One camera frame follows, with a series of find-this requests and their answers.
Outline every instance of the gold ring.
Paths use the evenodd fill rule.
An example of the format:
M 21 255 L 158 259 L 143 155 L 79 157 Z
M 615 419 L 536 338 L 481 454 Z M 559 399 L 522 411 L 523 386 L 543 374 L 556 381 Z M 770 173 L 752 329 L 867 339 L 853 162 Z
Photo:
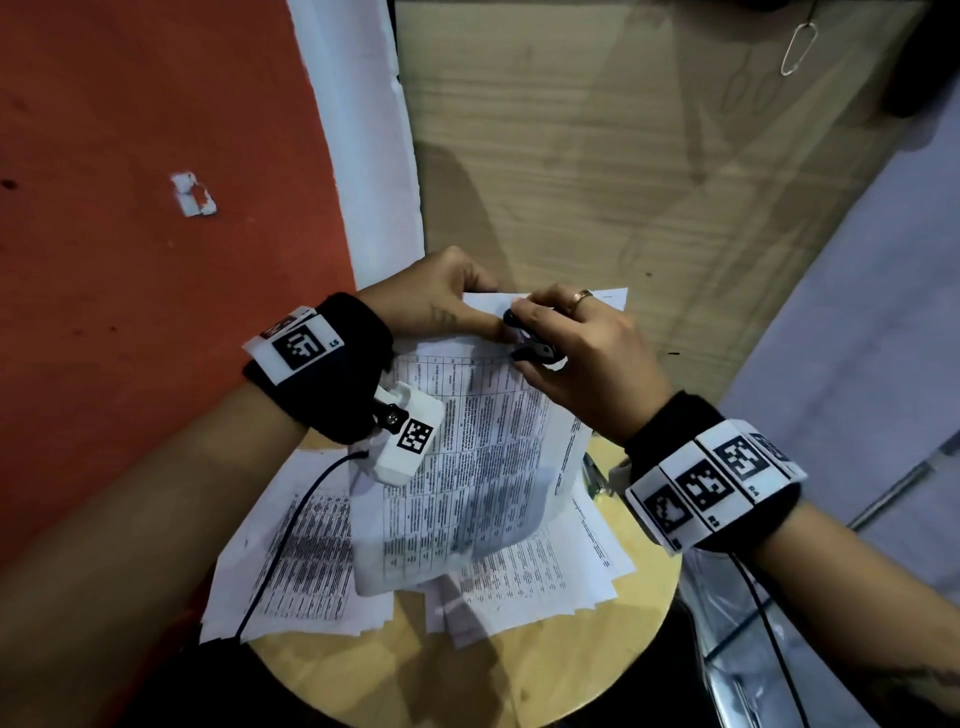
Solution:
M 570 315 L 573 315 L 573 310 L 580 305 L 580 301 L 585 299 L 587 296 L 592 296 L 593 294 L 590 291 L 587 291 L 585 288 L 582 291 L 578 291 L 577 294 L 573 297 L 573 301 L 570 302 L 570 305 L 566 307 L 566 310 L 569 311 Z

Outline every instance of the left hand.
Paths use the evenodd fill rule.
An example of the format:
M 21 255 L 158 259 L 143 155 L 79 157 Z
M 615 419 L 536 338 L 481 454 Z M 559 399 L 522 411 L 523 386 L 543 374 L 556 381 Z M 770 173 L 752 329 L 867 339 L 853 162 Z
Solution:
M 457 247 L 431 253 L 395 276 L 357 293 L 394 338 L 427 339 L 474 334 L 512 341 L 496 316 L 470 308 L 465 292 L 495 291 L 496 280 Z

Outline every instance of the right hand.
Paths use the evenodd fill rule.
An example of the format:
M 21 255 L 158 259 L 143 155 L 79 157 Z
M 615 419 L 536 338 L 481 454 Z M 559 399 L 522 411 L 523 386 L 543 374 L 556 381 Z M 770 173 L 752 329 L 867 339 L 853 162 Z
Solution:
M 566 354 L 559 371 L 516 363 L 531 386 L 604 437 L 624 445 L 657 414 L 674 389 L 633 320 L 592 296 L 568 310 L 577 289 L 562 283 L 516 299 L 517 318 Z

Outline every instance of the forearm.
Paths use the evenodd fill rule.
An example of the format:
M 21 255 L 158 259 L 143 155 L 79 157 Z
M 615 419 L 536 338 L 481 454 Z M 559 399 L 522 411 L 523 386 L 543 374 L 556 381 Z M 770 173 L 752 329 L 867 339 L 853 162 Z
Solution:
M 304 433 L 244 384 L 41 535 L 0 574 L 0 722 L 93 716 Z
M 952 603 L 807 503 L 747 563 L 878 723 L 960 723 Z

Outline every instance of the black clip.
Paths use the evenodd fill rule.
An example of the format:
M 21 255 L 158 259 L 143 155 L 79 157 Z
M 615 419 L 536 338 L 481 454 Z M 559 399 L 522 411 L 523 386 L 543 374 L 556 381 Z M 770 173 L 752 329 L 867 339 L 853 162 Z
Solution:
M 516 314 L 507 309 L 503 314 L 503 323 L 517 331 L 520 337 L 520 348 L 511 352 L 514 361 L 536 361 L 539 364 L 556 364 L 563 361 L 566 354 L 549 342 L 543 341 L 533 331 L 520 321 Z

